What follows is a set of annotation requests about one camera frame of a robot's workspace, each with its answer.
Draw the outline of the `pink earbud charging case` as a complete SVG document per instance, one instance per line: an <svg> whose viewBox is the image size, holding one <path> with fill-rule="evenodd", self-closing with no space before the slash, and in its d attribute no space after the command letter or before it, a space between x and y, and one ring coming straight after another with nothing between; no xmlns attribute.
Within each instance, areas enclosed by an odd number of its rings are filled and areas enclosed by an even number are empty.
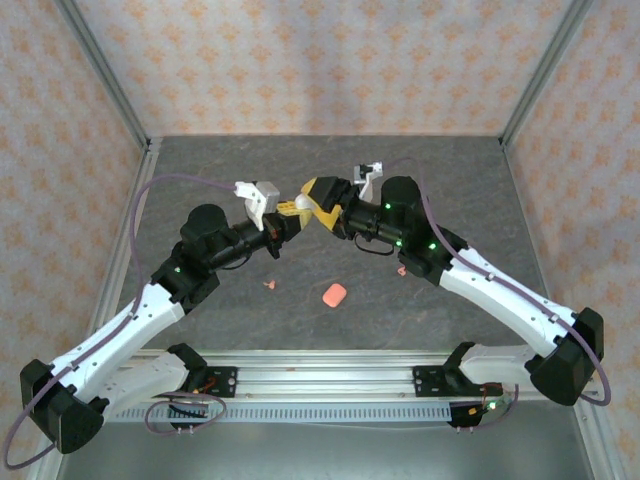
<svg viewBox="0 0 640 480"><path fill-rule="evenodd" d="M334 283L324 292L322 301L330 308L336 308L346 296L346 288L339 283Z"/></svg>

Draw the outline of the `circuit board with lights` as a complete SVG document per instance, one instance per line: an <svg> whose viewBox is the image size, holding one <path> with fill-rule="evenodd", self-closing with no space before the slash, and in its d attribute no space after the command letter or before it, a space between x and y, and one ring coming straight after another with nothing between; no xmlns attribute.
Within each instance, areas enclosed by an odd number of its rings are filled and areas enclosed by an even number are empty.
<svg viewBox="0 0 640 480"><path fill-rule="evenodd" d="M451 419L447 424L456 432L473 433L486 430L504 421L510 415L513 406L513 401L500 399L485 403L451 403Z"/></svg>

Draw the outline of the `grey metal sheet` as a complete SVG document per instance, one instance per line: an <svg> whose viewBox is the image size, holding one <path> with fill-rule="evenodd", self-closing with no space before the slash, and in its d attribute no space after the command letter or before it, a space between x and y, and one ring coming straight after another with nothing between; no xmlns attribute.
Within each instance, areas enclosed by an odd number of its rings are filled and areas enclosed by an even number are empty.
<svg viewBox="0 0 640 480"><path fill-rule="evenodd" d="M346 425L218 424L157 438L106 427L56 480L594 480L567 420L486 431Z"/></svg>

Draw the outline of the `aluminium table side rail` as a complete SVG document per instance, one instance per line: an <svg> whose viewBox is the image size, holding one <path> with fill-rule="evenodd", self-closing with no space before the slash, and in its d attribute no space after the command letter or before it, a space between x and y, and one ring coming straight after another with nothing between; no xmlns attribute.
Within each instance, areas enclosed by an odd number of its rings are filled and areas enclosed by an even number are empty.
<svg viewBox="0 0 640 480"><path fill-rule="evenodd" d="M509 148L506 143L502 143L501 141L500 147L514 183L514 188L516 190L526 224L527 233L536 259L538 276L543 285L543 291L548 297L553 297L549 290L547 276L542 269L541 257L537 250L537 241L533 230L533 223L525 212L524 196L519 182L516 179L516 170L512 165L512 161L509 156ZM577 419L579 432L594 479L628 480L623 462L615 445L613 430L607 411L603 407L595 406L584 400L578 400L573 406L573 412Z"/></svg>
<svg viewBox="0 0 640 480"><path fill-rule="evenodd" d="M137 192L153 177L162 140L162 137L152 138L149 146L141 154L138 169L133 177L125 213L120 222L116 243L110 255L98 302L90 317L86 337L95 333L118 311L118 302L131 258L129 216L131 215ZM61 463L62 455L57 451L52 451L27 469L26 480L56 480Z"/></svg>

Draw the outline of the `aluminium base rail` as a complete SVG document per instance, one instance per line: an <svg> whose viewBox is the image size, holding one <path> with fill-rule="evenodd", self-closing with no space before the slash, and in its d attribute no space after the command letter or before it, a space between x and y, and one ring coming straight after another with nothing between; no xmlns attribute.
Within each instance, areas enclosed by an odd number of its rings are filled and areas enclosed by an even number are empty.
<svg viewBox="0 0 640 480"><path fill-rule="evenodd" d="M524 347L480 347L486 354L472 360L470 380L503 383L520 400L549 400L535 389L516 353L529 359ZM440 366L451 353L421 350L201 350L211 366L237 367L235 401L366 402L416 398L413 369Z"/></svg>

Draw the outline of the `aluminium frame post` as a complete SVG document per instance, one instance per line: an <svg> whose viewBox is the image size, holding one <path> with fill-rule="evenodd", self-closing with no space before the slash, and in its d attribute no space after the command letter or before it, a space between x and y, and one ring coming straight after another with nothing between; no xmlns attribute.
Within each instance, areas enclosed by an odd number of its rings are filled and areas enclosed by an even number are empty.
<svg viewBox="0 0 640 480"><path fill-rule="evenodd" d="M146 151L150 138L76 0L53 0L53 3L76 38L135 144Z"/></svg>
<svg viewBox="0 0 640 480"><path fill-rule="evenodd" d="M533 110L577 30L581 27L593 2L594 0L571 0L499 137L499 143L504 152L515 141L519 130Z"/></svg>

